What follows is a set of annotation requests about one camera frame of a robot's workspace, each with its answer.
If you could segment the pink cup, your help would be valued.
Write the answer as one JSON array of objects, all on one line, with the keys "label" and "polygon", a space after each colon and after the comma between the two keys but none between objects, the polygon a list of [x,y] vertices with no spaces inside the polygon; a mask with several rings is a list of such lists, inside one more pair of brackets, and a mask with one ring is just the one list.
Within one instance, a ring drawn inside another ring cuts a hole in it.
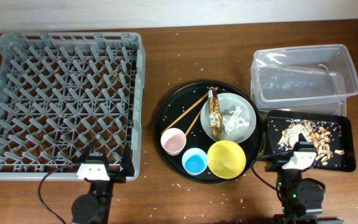
[{"label": "pink cup", "polygon": [[160,143],[167,154],[177,156],[186,145],[186,135],[178,128],[169,128],[161,135]]}]

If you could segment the blue cup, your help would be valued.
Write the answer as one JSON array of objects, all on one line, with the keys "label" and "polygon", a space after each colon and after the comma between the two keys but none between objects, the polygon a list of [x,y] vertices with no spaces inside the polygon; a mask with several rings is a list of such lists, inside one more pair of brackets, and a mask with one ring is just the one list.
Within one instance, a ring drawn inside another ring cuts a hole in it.
[{"label": "blue cup", "polygon": [[185,171],[193,176],[204,172],[208,166],[208,157],[200,148],[190,148],[182,155],[181,163]]}]

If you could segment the yellow bowl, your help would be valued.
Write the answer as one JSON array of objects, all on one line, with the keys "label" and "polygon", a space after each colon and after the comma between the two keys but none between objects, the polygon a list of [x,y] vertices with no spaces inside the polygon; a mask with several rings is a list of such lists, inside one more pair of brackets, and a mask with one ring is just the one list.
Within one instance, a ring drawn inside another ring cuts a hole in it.
[{"label": "yellow bowl", "polygon": [[233,141],[215,142],[207,152],[208,168],[222,179],[233,179],[246,168],[247,158],[244,150]]}]

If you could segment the white tissue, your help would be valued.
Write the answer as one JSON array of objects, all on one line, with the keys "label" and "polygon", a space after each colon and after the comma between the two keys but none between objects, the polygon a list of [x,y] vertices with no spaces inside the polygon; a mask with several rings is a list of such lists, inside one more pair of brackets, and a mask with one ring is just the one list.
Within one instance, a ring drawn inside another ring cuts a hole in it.
[{"label": "white tissue", "polygon": [[241,108],[237,106],[235,110],[229,111],[228,114],[225,114],[223,116],[224,132],[227,135],[240,127],[247,127],[250,125],[250,123],[246,119],[240,116],[241,113]]}]

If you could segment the wooden chopstick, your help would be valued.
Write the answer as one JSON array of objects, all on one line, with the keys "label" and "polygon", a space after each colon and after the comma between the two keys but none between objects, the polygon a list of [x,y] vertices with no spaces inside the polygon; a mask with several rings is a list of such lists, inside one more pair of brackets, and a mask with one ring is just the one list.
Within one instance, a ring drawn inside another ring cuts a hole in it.
[{"label": "wooden chopstick", "polygon": [[189,134],[189,132],[191,131],[191,129],[193,128],[193,126],[194,126],[195,123],[197,122],[197,120],[198,120],[198,118],[199,118],[199,116],[200,116],[200,114],[201,114],[201,111],[202,111],[202,110],[200,110],[200,111],[198,112],[198,114],[195,116],[194,120],[191,122],[190,126],[188,127],[188,129],[187,129],[186,132],[185,132],[185,136],[187,136],[187,135]]},{"label": "wooden chopstick", "polygon": [[155,133],[162,134],[168,128],[175,128],[188,115],[195,112],[208,98],[211,89],[221,90],[218,86],[187,85],[172,93],[160,107],[156,122]]}]

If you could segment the gold snack wrapper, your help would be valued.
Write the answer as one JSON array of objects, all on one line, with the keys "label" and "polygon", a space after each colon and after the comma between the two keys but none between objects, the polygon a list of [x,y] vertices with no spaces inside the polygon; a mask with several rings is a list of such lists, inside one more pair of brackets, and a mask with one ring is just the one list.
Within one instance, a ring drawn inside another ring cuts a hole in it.
[{"label": "gold snack wrapper", "polygon": [[223,118],[220,110],[218,94],[215,89],[208,92],[209,123],[213,136],[220,140],[223,130]]}]

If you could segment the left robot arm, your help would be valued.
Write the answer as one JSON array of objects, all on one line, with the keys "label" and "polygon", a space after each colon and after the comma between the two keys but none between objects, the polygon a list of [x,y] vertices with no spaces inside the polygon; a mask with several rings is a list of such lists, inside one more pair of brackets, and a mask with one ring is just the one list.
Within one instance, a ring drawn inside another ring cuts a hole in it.
[{"label": "left robot arm", "polygon": [[107,223],[115,184],[126,183],[134,176],[131,147],[126,145],[119,170],[109,171],[107,154],[95,152],[90,144],[78,159],[77,176],[89,183],[87,194],[80,195],[71,206],[72,223]]}]

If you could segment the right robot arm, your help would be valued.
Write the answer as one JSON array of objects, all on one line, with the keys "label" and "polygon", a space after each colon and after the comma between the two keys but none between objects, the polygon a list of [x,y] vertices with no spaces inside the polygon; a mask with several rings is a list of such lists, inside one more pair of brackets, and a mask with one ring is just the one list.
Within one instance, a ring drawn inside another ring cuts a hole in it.
[{"label": "right robot arm", "polygon": [[275,190],[283,210],[282,214],[273,216],[272,223],[344,223],[338,218],[318,218],[323,212],[326,186],[318,180],[302,178],[302,172],[311,167],[315,157],[313,144],[299,141],[292,151],[266,158],[265,170],[277,173]]}]

